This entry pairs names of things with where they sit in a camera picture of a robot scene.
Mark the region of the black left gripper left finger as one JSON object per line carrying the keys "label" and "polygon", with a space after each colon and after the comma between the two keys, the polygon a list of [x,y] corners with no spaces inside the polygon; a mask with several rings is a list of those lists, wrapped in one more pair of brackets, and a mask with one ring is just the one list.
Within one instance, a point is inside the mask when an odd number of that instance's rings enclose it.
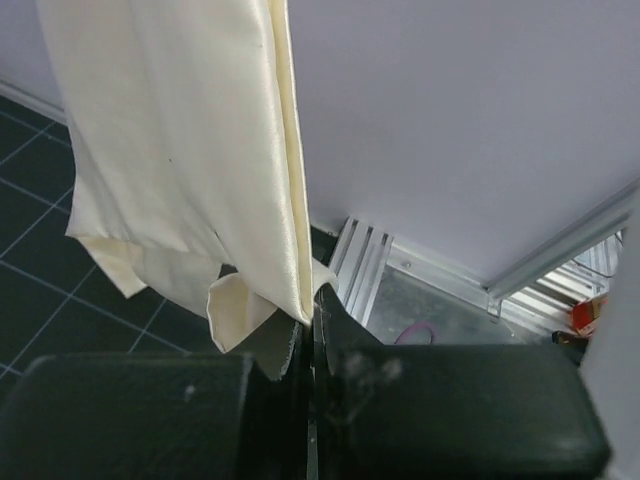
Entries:
{"label": "black left gripper left finger", "polygon": [[301,479],[283,379],[241,355],[47,355],[1,408],[5,479]]}

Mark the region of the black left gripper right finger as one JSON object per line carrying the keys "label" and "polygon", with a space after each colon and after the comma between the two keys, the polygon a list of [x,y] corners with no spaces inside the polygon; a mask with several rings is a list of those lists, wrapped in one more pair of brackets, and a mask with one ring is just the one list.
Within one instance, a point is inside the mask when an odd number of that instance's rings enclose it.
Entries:
{"label": "black left gripper right finger", "polygon": [[610,460],[556,345],[386,345],[328,285],[312,338],[323,479],[595,479]]}

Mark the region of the cream pillowcase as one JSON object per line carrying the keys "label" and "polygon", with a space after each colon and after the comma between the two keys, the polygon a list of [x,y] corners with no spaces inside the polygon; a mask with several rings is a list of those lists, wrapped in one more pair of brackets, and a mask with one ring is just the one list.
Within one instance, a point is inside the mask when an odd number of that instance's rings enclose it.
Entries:
{"label": "cream pillowcase", "polygon": [[67,227],[126,297],[286,375],[315,296],[288,5],[41,1],[76,177]]}

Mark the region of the black grid mat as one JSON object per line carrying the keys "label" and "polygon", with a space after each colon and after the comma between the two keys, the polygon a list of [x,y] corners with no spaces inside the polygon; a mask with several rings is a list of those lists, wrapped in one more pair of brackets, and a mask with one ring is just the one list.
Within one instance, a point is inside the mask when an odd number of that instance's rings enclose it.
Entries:
{"label": "black grid mat", "polygon": [[65,126],[1,100],[1,390],[59,353],[213,353],[206,321],[151,289],[125,299],[65,231]]}

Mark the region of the red orange box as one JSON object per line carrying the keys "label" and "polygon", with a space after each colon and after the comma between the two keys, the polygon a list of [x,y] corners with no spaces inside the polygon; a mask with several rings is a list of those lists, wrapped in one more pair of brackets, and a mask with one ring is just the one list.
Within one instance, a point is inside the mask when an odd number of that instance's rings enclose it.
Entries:
{"label": "red orange box", "polygon": [[598,324],[602,308],[608,303],[608,295],[602,294],[577,304],[570,312],[571,328],[580,337],[590,337]]}

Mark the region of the aluminium front rail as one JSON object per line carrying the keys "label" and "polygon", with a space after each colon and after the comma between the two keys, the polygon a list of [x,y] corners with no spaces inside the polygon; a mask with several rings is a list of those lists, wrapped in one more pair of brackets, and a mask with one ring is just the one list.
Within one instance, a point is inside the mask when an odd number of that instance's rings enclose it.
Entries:
{"label": "aluminium front rail", "polygon": [[329,269],[338,278],[338,297],[362,326],[369,322],[384,270],[390,267],[418,282],[498,318],[502,302],[464,269],[412,249],[378,228],[349,217],[339,234]]}

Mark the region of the right aluminium frame post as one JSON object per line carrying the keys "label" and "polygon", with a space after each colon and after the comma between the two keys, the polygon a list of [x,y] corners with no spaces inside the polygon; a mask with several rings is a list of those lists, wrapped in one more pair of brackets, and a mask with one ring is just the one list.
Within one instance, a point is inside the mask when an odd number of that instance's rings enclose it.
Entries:
{"label": "right aluminium frame post", "polygon": [[482,288],[480,306],[494,316],[561,319],[607,290],[638,192],[635,179],[516,261]]}

